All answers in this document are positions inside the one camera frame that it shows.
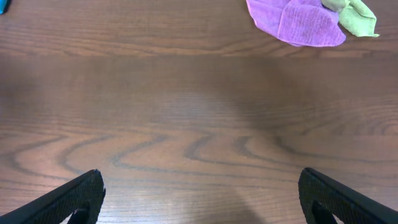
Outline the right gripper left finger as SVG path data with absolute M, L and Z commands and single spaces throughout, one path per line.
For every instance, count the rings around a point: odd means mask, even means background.
M 3 224 L 95 224 L 106 195 L 101 172 L 90 170 L 51 192 L 1 216 Z

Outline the blue microfiber cloth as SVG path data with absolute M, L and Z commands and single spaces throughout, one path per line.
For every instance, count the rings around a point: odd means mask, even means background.
M 9 8 L 11 0 L 0 0 L 0 15 L 5 14 Z

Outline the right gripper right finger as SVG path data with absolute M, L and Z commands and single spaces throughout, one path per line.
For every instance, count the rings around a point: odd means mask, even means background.
M 397 211 L 306 167 L 298 180 L 299 200 L 306 222 L 397 223 Z

